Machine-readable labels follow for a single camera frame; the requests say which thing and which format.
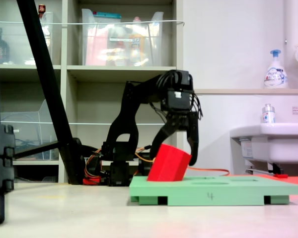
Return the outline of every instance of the pipe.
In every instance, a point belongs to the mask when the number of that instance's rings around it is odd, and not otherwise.
[[[285,68],[291,88],[298,88],[298,0],[285,0]]]

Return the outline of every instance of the clear plastic bin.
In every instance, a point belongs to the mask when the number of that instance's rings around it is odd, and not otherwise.
[[[53,64],[60,64],[61,26],[52,25],[55,16],[45,12],[41,25]],[[0,23],[0,64],[35,65],[35,60],[23,24]]]
[[[38,112],[0,113],[2,124],[12,125],[15,151],[56,141],[52,119],[44,100]],[[25,160],[58,160],[58,149],[28,156]]]
[[[156,12],[152,21],[161,21]],[[162,22],[96,24],[93,13],[82,9],[83,65],[162,66]]]

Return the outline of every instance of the orange wire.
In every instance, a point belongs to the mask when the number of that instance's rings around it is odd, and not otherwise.
[[[197,170],[197,171],[213,171],[213,172],[226,172],[226,174],[221,175],[221,176],[228,176],[230,175],[229,170],[225,170],[225,169],[199,169],[199,168],[193,168],[193,167],[189,167],[188,169],[190,170]]]
[[[85,175],[86,175],[88,178],[99,178],[99,177],[100,177],[100,176],[92,175],[90,172],[87,171],[87,165],[89,164],[90,160],[91,160],[92,158],[95,157],[95,154],[98,154],[98,153],[99,153],[99,151],[101,151],[101,148],[98,149],[94,154],[92,154],[92,155],[88,158],[88,160],[86,161],[86,165],[85,165],[84,172],[85,172]]]
[[[153,163],[154,162],[154,159],[153,160],[146,160],[146,159],[144,159],[143,157],[141,157],[138,153],[135,153],[135,155],[139,158],[139,159],[141,159],[141,160],[143,160],[143,161],[146,161],[146,162],[149,162],[149,163]]]

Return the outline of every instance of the white cord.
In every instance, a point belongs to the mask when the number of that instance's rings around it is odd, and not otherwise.
[[[163,21],[141,21],[141,22],[115,22],[115,23],[42,23],[41,25],[116,25],[116,24],[142,24],[142,23],[154,23],[154,22],[177,22],[182,23],[184,26],[184,21],[180,20],[163,20]],[[14,22],[14,21],[0,21],[0,23],[4,24],[23,24],[23,22]]]
[[[2,120],[4,123],[29,123],[29,124],[53,124],[52,122],[38,122],[38,121],[7,121]],[[70,125],[111,125],[111,123],[79,123],[70,122]],[[137,123],[136,125],[164,125],[164,123]]]

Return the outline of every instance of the red block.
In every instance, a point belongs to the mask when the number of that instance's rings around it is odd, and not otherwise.
[[[148,175],[148,181],[182,181],[191,155],[171,145],[162,144]]]
[[[287,179],[288,175],[274,175],[274,177],[279,178],[279,179]]]
[[[100,185],[99,178],[83,178],[83,185]]]

